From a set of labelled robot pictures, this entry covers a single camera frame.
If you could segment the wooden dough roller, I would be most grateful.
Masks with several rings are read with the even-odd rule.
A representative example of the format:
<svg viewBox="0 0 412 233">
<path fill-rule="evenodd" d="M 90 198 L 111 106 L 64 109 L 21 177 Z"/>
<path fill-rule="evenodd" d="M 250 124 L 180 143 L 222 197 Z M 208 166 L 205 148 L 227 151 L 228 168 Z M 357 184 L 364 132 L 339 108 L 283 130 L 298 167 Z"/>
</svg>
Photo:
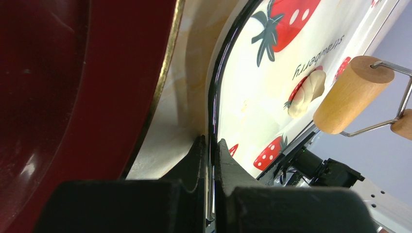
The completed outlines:
<svg viewBox="0 0 412 233">
<path fill-rule="evenodd" d="M 411 82 L 407 84 L 395 118 L 353 133 L 344 131 L 393 81 L 396 72 L 409 78 L 412 76 L 411 69 L 372 56 L 353 58 L 315 111 L 314 124 L 322 132 L 345 137 L 354 137 L 390 126 L 393 133 L 411 140 L 412 111 L 406 107 L 412 94 Z"/>
</svg>

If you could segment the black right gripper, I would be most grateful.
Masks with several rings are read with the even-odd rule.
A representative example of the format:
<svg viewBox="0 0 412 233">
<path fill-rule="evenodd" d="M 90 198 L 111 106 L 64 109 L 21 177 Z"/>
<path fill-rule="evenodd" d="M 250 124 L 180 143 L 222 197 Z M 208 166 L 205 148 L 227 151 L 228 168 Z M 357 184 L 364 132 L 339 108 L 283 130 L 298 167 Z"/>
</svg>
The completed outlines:
<svg viewBox="0 0 412 233">
<path fill-rule="evenodd" d="M 274 172 L 274 185 L 283 187 L 352 187 L 364 180 L 348 165 L 331 158 L 324 160 L 304 146 L 288 153 Z"/>
</svg>

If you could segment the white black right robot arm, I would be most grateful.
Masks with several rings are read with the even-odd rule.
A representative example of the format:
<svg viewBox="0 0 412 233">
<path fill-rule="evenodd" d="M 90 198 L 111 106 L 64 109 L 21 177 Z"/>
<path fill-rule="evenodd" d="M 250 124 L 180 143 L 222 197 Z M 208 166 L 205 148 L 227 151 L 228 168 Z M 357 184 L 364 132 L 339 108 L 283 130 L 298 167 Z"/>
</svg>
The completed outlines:
<svg viewBox="0 0 412 233">
<path fill-rule="evenodd" d="M 379 233 L 412 231 L 412 208 L 348 165 L 331 158 L 323 160 L 305 147 L 281 153 L 279 159 L 274 177 L 281 185 L 348 188 L 362 199 Z"/>
</svg>

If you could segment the white strawberry print tray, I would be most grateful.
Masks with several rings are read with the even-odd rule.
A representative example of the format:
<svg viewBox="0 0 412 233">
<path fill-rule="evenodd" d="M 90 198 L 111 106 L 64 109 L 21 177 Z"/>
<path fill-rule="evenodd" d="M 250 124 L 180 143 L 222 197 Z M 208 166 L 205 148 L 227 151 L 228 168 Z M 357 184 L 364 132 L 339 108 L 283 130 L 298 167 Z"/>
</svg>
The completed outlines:
<svg viewBox="0 0 412 233">
<path fill-rule="evenodd" d="M 405 0 L 241 0 L 220 34 L 208 78 L 210 146 L 258 178 L 312 124 L 349 62 L 371 54 Z M 297 90 L 315 70 L 325 91 L 292 118 Z"/>
</svg>

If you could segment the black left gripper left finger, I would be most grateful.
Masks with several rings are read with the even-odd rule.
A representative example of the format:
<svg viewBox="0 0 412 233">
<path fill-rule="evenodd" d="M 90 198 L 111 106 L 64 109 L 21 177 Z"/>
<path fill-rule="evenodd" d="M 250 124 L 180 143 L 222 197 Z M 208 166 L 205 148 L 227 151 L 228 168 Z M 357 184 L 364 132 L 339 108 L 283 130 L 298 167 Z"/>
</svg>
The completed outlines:
<svg viewBox="0 0 412 233">
<path fill-rule="evenodd" d="M 203 233 L 206 140 L 158 180 L 89 180 L 60 184 L 36 233 Z"/>
</svg>

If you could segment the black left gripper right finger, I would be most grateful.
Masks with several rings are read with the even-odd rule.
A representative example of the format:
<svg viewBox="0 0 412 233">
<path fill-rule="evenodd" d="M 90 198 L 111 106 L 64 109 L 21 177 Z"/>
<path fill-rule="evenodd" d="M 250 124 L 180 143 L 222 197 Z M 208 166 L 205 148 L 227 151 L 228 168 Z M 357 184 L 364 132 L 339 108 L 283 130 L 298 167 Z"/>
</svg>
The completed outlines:
<svg viewBox="0 0 412 233">
<path fill-rule="evenodd" d="M 374 233 L 361 198 L 346 188 L 265 186 L 231 157 L 215 150 L 218 233 Z"/>
</svg>

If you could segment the white dough lump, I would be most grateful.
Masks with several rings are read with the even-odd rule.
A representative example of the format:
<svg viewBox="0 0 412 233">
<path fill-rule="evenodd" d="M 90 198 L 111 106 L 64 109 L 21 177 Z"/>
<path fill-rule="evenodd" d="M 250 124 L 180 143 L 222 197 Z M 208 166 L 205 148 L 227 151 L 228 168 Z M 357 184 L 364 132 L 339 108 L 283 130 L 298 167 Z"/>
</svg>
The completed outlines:
<svg viewBox="0 0 412 233">
<path fill-rule="evenodd" d="M 320 97 L 325 91 L 326 73 L 322 70 L 313 71 L 302 83 L 292 99 L 288 114 L 292 118 L 302 117 L 310 103 Z"/>
</svg>

